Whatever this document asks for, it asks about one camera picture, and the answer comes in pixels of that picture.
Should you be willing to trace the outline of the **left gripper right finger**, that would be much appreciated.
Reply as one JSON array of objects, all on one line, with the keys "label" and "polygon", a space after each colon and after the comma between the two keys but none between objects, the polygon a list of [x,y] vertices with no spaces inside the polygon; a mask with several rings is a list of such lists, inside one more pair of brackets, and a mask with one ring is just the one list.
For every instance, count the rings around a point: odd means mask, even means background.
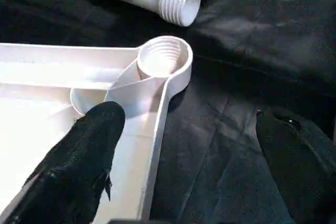
[{"label": "left gripper right finger", "polygon": [[258,142],[295,223],[335,223],[335,145],[312,121],[261,110]]}]

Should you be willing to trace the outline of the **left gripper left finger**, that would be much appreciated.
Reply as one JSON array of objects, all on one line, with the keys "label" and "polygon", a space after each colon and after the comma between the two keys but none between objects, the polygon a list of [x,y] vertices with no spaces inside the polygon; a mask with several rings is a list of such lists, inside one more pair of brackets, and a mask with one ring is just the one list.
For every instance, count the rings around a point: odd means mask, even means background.
[{"label": "left gripper left finger", "polygon": [[27,177],[1,223],[92,223],[102,193],[111,193],[124,125],[125,111],[114,101],[90,109]]}]

